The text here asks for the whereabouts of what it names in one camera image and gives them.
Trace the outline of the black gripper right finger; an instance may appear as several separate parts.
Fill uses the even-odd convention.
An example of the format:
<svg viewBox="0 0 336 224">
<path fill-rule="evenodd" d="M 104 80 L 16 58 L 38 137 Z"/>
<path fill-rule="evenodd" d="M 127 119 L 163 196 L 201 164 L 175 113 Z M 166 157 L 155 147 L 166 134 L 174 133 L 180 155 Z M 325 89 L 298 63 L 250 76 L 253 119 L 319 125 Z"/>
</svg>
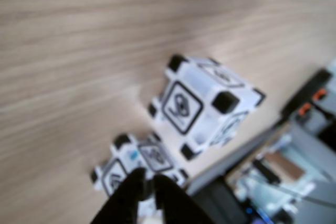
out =
<svg viewBox="0 0 336 224">
<path fill-rule="evenodd" d="M 153 178 L 156 208 L 163 223 L 213 223 L 212 219 L 174 181 L 164 175 Z"/>
</svg>

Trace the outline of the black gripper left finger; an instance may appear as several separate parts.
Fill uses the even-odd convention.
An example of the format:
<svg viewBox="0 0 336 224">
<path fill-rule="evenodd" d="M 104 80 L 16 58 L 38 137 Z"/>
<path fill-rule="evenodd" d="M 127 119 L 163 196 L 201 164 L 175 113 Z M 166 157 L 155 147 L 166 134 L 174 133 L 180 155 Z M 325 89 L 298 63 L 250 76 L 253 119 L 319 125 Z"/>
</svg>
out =
<svg viewBox="0 0 336 224">
<path fill-rule="evenodd" d="M 137 223 L 139 202 L 151 193 L 145 168 L 132 171 L 106 201 L 91 223 Z"/>
</svg>

